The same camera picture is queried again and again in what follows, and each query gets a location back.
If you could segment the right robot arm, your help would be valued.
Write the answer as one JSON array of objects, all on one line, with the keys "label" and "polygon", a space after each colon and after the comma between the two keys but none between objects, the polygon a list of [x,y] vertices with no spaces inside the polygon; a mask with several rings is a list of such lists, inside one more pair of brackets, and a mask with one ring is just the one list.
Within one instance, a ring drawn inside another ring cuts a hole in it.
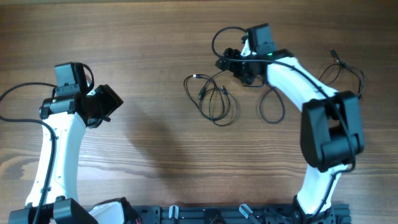
[{"label": "right robot arm", "polygon": [[241,41],[243,48],[227,48],[216,66],[245,85],[260,77],[298,108],[307,170],[292,203],[267,205],[261,215],[244,204],[240,213],[253,223],[349,223],[348,206],[332,204],[331,196],[339,178],[354,170],[357,155],[364,151],[357,94],[322,83],[293,53],[277,49],[268,24],[244,29]]}]

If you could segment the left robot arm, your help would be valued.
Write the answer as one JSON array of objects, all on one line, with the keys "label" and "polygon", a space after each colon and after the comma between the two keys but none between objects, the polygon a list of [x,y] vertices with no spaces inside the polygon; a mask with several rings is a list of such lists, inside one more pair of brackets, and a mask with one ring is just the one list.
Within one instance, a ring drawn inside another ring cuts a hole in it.
[{"label": "left robot arm", "polygon": [[109,85],[95,86],[84,63],[55,66],[52,96],[39,108],[43,128],[39,166],[25,207],[12,211],[9,223],[140,223],[126,198],[100,202],[87,210],[78,202],[76,178],[86,129],[109,122],[123,101]]}]

